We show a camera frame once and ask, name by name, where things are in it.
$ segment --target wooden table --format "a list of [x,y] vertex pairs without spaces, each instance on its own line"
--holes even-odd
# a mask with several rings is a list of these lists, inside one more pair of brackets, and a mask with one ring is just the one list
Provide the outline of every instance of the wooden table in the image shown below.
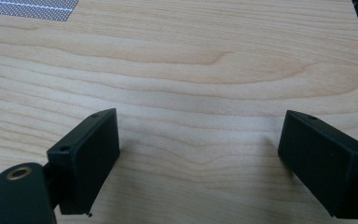
[[59,223],[358,223],[277,155],[287,109],[358,139],[351,0],[80,0],[67,22],[0,15],[0,172],[117,108],[122,154]]

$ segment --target light wood tabletop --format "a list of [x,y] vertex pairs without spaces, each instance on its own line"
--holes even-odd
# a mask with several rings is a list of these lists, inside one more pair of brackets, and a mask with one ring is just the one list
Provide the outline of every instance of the light wood tabletop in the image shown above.
[[0,15],[0,173],[117,109],[121,155],[59,223],[358,223],[278,157],[286,110],[358,139],[351,0],[80,0],[68,21]]

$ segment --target checkered paper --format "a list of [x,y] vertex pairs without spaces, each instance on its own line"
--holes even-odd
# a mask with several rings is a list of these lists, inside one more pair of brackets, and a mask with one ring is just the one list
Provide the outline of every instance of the checkered paper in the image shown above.
[[78,0],[0,0],[0,14],[66,21]]

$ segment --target screw hole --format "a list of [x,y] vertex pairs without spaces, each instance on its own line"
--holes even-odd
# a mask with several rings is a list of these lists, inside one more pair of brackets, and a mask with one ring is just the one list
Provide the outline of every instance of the screw hole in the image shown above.
[[8,173],[7,179],[8,180],[21,179],[21,178],[27,176],[28,174],[30,174],[31,171],[32,171],[32,169],[29,168],[28,166],[23,166],[23,167],[15,169],[15,170],[12,170],[10,173]]
[[60,151],[69,151],[71,147],[61,147]]

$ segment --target wood grain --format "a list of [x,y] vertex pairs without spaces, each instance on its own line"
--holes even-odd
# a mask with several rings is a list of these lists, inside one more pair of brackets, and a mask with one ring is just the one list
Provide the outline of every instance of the wood grain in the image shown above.
[[351,1],[80,0],[67,22],[0,15],[0,172],[45,163],[115,107],[122,154],[59,223],[358,223],[277,155],[287,109],[358,139]]

